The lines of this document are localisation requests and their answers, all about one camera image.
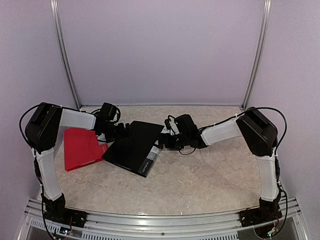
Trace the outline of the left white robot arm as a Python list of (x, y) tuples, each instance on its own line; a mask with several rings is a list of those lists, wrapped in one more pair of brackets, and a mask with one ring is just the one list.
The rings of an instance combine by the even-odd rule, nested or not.
[(59, 129), (76, 128), (104, 135), (106, 143), (127, 138), (132, 133), (130, 125), (120, 122), (120, 110), (115, 105), (104, 103), (96, 113), (42, 102), (33, 107), (35, 110), (28, 121), (24, 136), (37, 161), (43, 195), (56, 201), (63, 193), (58, 183), (54, 156)]

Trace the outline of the red folder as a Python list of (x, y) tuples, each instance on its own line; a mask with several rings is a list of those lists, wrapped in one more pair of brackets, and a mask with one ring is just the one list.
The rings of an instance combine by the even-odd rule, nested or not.
[(103, 161), (106, 143), (98, 142), (94, 131), (68, 128), (64, 131), (64, 169), (67, 172)]

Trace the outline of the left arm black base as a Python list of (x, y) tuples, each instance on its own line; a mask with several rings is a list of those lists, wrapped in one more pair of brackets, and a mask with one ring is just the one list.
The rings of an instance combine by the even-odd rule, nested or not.
[(82, 210), (67, 208), (64, 194), (56, 200), (51, 200), (42, 193), (41, 200), (45, 205), (44, 218), (46, 220), (71, 227), (84, 228), (88, 213)]

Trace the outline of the black folder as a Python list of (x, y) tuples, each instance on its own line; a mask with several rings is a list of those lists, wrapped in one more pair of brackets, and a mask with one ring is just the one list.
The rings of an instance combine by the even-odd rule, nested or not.
[(116, 140), (101, 158), (145, 178), (160, 154), (158, 135), (164, 128), (160, 124), (133, 121), (130, 124), (132, 135)]

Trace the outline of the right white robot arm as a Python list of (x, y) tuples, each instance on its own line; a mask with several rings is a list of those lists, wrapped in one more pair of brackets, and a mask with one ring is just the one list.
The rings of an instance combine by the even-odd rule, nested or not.
[(161, 149), (204, 149), (219, 142), (242, 137), (258, 163), (261, 200), (273, 202), (278, 197), (278, 129), (259, 108), (251, 107), (240, 114), (200, 128), (189, 114), (168, 116), (164, 123), (165, 127), (157, 137)]

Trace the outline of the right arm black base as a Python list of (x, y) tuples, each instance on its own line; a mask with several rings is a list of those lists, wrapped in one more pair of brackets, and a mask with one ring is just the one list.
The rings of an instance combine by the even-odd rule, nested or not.
[(279, 198), (274, 201), (259, 199), (259, 207), (247, 208), (238, 213), (242, 227), (259, 225), (280, 219), (283, 215), (279, 206)]

